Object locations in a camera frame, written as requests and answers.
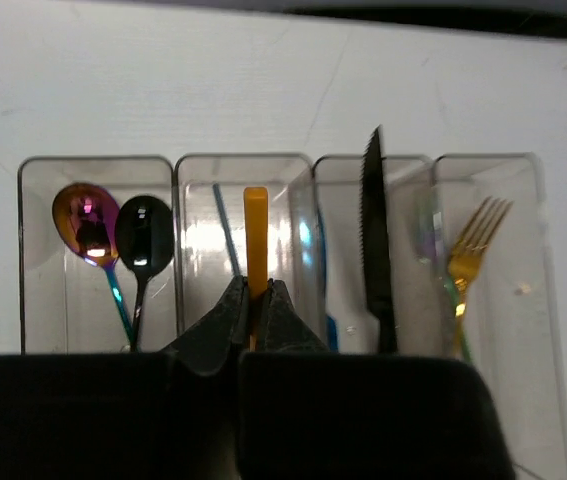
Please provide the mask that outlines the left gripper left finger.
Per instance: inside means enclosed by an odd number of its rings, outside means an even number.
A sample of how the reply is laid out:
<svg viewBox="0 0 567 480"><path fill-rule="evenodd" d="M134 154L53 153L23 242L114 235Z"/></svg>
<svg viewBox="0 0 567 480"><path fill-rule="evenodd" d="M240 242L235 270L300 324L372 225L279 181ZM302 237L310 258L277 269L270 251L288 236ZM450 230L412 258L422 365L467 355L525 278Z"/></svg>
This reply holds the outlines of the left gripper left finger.
<svg viewBox="0 0 567 480"><path fill-rule="evenodd" d="M234 277L217 303L161 352L198 376L214 376L247 341L249 289L245 277Z"/></svg>

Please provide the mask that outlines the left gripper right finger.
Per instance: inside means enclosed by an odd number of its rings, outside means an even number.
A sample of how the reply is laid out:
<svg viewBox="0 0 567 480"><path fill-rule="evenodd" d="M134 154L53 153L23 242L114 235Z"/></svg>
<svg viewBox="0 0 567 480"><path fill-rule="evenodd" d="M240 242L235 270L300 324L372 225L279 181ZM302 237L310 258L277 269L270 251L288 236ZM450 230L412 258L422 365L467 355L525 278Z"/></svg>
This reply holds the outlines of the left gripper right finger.
<svg viewBox="0 0 567 480"><path fill-rule="evenodd" d="M270 279L255 307L256 351L328 351L326 343L297 314L282 280Z"/></svg>

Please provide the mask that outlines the blue knife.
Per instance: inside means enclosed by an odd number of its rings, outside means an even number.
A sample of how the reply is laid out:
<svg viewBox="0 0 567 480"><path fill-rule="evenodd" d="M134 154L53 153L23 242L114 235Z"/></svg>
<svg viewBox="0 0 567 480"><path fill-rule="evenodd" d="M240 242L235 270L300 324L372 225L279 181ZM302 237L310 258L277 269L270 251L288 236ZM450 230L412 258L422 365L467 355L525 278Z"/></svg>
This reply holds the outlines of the blue knife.
<svg viewBox="0 0 567 480"><path fill-rule="evenodd" d="M317 205L317 227L318 227L318 244L319 244L319 256L321 261L321 282L322 282L322 296L324 303L327 303L327 244L325 236L324 220L321 213L320 205ZM326 314L326 334L327 334L327 345L328 348L333 352L339 351L338 343L338 329L335 319L330 315L328 310L325 310Z"/></svg>

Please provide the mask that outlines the orange chopstick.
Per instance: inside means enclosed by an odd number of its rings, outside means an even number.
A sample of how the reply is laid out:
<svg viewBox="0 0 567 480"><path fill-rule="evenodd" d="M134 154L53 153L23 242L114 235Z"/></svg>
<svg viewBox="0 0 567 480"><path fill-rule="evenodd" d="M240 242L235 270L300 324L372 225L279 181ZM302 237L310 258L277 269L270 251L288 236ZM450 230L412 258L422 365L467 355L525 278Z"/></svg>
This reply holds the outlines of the orange chopstick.
<svg viewBox="0 0 567 480"><path fill-rule="evenodd" d="M250 297L249 348L257 343L257 306L268 285L268 191L265 187L244 190L247 283Z"/></svg>

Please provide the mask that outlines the black spoon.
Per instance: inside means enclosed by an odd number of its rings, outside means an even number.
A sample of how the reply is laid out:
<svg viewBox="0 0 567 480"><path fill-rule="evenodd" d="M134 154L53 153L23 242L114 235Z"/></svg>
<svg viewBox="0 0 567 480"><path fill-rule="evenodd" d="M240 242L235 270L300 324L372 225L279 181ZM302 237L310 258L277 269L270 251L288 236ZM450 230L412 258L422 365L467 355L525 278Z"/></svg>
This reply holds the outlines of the black spoon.
<svg viewBox="0 0 567 480"><path fill-rule="evenodd" d="M119 258L137 282L130 337L130 351L136 352L148 284L173 259L172 210L155 196L134 196L120 208L114 236Z"/></svg>

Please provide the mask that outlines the black knife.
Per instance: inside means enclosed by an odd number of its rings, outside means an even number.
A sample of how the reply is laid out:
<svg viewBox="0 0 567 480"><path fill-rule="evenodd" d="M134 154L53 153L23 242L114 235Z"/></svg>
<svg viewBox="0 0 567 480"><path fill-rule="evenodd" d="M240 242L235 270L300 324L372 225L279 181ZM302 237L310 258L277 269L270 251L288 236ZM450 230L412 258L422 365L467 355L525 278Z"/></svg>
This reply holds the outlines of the black knife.
<svg viewBox="0 0 567 480"><path fill-rule="evenodd" d="M382 154L382 127L368 142L360 179L360 245L365 302L379 323L378 352L395 354L398 339L392 295L392 267Z"/></svg>

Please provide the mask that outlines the rainbow spoon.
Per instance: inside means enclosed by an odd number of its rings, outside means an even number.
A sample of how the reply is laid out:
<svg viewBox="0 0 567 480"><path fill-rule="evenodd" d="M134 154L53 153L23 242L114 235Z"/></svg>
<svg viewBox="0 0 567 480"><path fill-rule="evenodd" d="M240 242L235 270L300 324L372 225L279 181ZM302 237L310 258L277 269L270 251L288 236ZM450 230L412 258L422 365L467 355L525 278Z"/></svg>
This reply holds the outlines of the rainbow spoon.
<svg viewBox="0 0 567 480"><path fill-rule="evenodd" d="M74 182L55 195L51 212L64 244L87 264L105 272L126 340L130 342L132 322L115 273L119 259L114 239L118 203L102 186Z"/></svg>

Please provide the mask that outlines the rainbow fork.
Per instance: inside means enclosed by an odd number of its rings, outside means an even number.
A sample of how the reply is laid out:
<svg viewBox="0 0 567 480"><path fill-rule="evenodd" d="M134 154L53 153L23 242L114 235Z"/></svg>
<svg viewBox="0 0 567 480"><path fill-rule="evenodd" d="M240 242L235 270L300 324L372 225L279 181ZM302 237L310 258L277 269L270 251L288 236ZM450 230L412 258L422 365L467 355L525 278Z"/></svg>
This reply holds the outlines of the rainbow fork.
<svg viewBox="0 0 567 480"><path fill-rule="evenodd" d="M458 290L447 271L447 252L443 238L443 218L438 197L433 188L422 189L415 200L417 257L429 264L440 307L442 309L443 352L446 356L473 363L471 349L461 330L456 336L456 312L461 305Z"/></svg>

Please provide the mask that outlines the gold fork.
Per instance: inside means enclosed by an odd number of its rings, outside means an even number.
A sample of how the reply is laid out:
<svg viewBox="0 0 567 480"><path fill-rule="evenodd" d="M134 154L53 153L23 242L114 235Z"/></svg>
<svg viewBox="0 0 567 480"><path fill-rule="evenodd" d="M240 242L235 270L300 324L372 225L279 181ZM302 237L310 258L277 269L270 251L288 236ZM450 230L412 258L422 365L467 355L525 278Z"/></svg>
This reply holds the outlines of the gold fork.
<svg viewBox="0 0 567 480"><path fill-rule="evenodd" d="M455 327L452 352L458 358L471 361L471 353L464 333L470 287L478 278L485 254L513 201L487 197L467 221L451 249L447 272L453 281L458 299L455 300Z"/></svg>

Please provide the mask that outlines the clear container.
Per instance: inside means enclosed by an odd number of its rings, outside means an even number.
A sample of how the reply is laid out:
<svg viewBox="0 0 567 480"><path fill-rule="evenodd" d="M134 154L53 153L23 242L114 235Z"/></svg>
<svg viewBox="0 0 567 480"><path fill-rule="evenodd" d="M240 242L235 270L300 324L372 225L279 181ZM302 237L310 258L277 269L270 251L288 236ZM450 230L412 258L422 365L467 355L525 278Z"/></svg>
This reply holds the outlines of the clear container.
<svg viewBox="0 0 567 480"><path fill-rule="evenodd" d="M532 154L447 154L435 161L446 252L488 197L508 215L469 290L464 329L520 479L567 479L567 419L549 258L546 195Z"/></svg>
<svg viewBox="0 0 567 480"><path fill-rule="evenodd" d="M244 190L268 191L268 276L282 280L299 317L327 341L316 188L300 153L199 153L174 170L177 332L183 334L219 300L233 277L212 184L221 188L242 273L247 271Z"/></svg>
<svg viewBox="0 0 567 480"><path fill-rule="evenodd" d="M383 161L387 225L392 264L392 295L399 352L443 357L442 309L432 269L417 257L415 200L433 188L431 159L388 156ZM327 244L326 310L335 319L339 353L373 353L379 323L366 309L360 227L362 160L351 155L323 156L312 168L317 205Z"/></svg>
<svg viewBox="0 0 567 480"><path fill-rule="evenodd" d="M20 349L122 353L137 292L119 258L120 208L149 195L172 203L162 156L34 156L17 171Z"/></svg>

